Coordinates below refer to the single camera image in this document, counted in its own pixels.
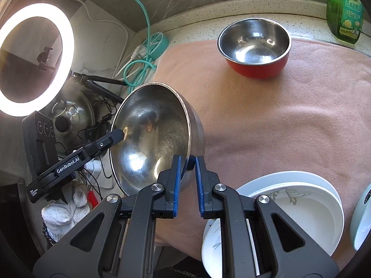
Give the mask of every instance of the red object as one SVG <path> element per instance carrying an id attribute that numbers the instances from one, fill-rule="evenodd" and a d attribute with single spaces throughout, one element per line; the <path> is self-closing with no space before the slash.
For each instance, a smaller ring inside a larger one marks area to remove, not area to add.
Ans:
<path id="1" fill-rule="evenodd" d="M 287 53 L 285 57 L 281 58 L 280 60 L 267 65 L 242 65 L 232 62 L 227 58 L 226 60 L 233 70 L 235 70 L 237 73 L 245 77 L 255 79 L 266 79 L 276 76 L 278 73 L 280 73 L 285 67 L 288 58 L 289 53 Z"/>
<path id="2" fill-rule="evenodd" d="M 88 202 L 90 202 L 90 204 L 92 204 L 93 208 L 99 204 L 98 200 L 95 197 L 94 192 L 92 192 L 91 190 L 88 191 L 87 199 L 88 199 Z"/>

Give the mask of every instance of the green dish soap bottle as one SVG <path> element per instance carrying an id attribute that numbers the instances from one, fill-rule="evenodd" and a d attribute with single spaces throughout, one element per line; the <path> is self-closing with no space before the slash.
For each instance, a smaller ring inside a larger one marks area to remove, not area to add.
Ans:
<path id="1" fill-rule="evenodd" d="M 340 40 L 355 44 L 361 35 L 364 7 L 360 0 L 327 0 L 327 24 Z"/>

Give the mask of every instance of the metal pot lid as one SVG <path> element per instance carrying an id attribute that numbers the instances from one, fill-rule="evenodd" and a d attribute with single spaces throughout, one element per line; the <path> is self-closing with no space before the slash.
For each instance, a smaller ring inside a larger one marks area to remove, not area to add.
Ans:
<path id="1" fill-rule="evenodd" d="M 46 107 L 44 114 L 53 120 L 57 152 L 60 155 L 88 142 L 84 130 L 95 124 L 93 107 L 80 91 L 64 92 Z"/>

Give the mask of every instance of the countertop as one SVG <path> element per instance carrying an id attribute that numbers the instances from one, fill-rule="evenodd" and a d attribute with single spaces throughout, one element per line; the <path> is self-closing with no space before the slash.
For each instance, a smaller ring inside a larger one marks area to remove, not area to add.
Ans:
<path id="1" fill-rule="evenodd" d="M 233 22 L 244 18 L 262 17 L 282 24 L 293 37 L 333 42 L 371 55 L 370 23 L 365 22 L 362 31 L 369 35 L 362 33 L 358 42 L 352 45 L 337 39 L 331 33 L 325 16 L 326 4 L 310 0 L 234 0 L 208 5 L 165 19 L 153 25 L 151 33 L 163 32 L 169 38 L 169 47 L 172 47 L 193 41 L 215 40 L 221 31 Z M 135 34 L 126 55 L 131 54 L 145 39 L 145 34 L 145 30 Z M 151 81 L 153 75 L 154 73 L 150 72 L 146 82 Z M 113 86 L 110 90 L 119 93 L 120 87 Z M 123 89 L 120 96 L 126 97 L 127 90 Z M 102 160 L 106 173 L 111 174 L 108 154 Z M 101 181 L 105 184 L 108 182 L 103 173 L 99 175 L 99 182 Z M 110 193 L 124 195 L 114 181 L 109 181 L 107 189 L 102 189 L 102 196 Z"/>

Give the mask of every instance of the white cable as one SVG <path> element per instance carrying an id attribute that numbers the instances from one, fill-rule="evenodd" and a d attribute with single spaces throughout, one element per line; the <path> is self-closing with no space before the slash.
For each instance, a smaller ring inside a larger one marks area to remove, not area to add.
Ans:
<path id="1" fill-rule="evenodd" d="M 144 53 L 147 53 L 147 50 L 146 50 L 146 47 L 144 47 L 143 45 L 139 45 L 137 46 L 133 53 L 131 54 L 131 58 L 130 60 L 120 69 L 120 71 L 118 71 L 117 73 L 115 72 L 115 75 L 114 75 L 114 79 L 116 79 L 116 77 L 118 77 L 118 75 L 127 67 L 128 64 L 130 64 L 133 60 L 135 60 L 135 58 L 137 56 L 145 56 Z"/>
<path id="2" fill-rule="evenodd" d="M 131 72 L 129 75 L 126 76 L 126 78 L 134 75 L 135 73 L 137 73 L 141 68 L 143 68 L 143 65 L 141 65 L 139 68 L 135 69 L 133 72 Z"/>
<path id="3" fill-rule="evenodd" d="M 127 55 L 126 57 L 124 57 L 122 60 L 121 60 L 121 62 L 120 62 L 120 65 L 121 65 L 121 63 L 123 62 L 123 61 L 125 61 L 125 60 L 127 60 L 129 57 L 132 57 L 133 56 L 133 54 L 129 54 L 129 55 Z M 114 72 L 114 77 L 113 77 L 113 79 L 116 79 L 116 77 L 118 76 L 118 74 L 119 73 L 116 73 L 117 72 L 117 70 L 115 70 L 115 72 Z"/>
<path id="4" fill-rule="evenodd" d="M 116 75 L 114 76 L 114 79 L 116 79 L 116 77 L 118 77 L 118 75 L 120 75 L 120 73 L 126 68 L 126 66 L 130 64 L 133 60 L 134 58 L 131 57 L 130 60 L 116 73 Z"/>
<path id="5" fill-rule="evenodd" d="M 126 45 L 127 45 L 127 43 L 128 43 L 129 35 L 128 35 L 128 31 L 127 31 L 127 29 L 126 29 L 123 25 L 121 25 L 120 23 L 118 23 L 118 22 L 116 22 L 116 21 L 110 21 L 110 20 L 93 20 L 93 19 L 91 18 L 91 16 L 90 16 L 90 13 L 89 13 L 88 7 L 86 6 L 86 4 L 85 4 L 83 1 L 81 1 L 81 0 L 73 0 L 73 1 L 78 1 L 78 2 L 80 2 L 80 3 L 85 7 L 85 9 L 86 9 L 86 13 L 87 13 L 88 18 L 89 18 L 90 21 L 92 21 L 92 22 L 107 22 L 107 23 L 114 23 L 114 24 L 116 24 L 116 25 L 119 25 L 119 26 L 120 26 L 120 27 L 125 31 L 125 33 L 126 33 L 126 39 L 125 39 L 124 49 L 122 49 L 122 52 L 121 52 L 120 58 L 119 58 L 119 60 L 118 60 L 118 64 L 117 64 L 116 69 L 115 69 L 115 71 L 114 71 L 114 75 L 115 75 L 116 72 L 117 72 L 118 67 L 119 67 L 120 64 L 121 64 L 122 56 L 124 55 L 124 52 L 125 52 L 125 49 L 126 49 Z"/>

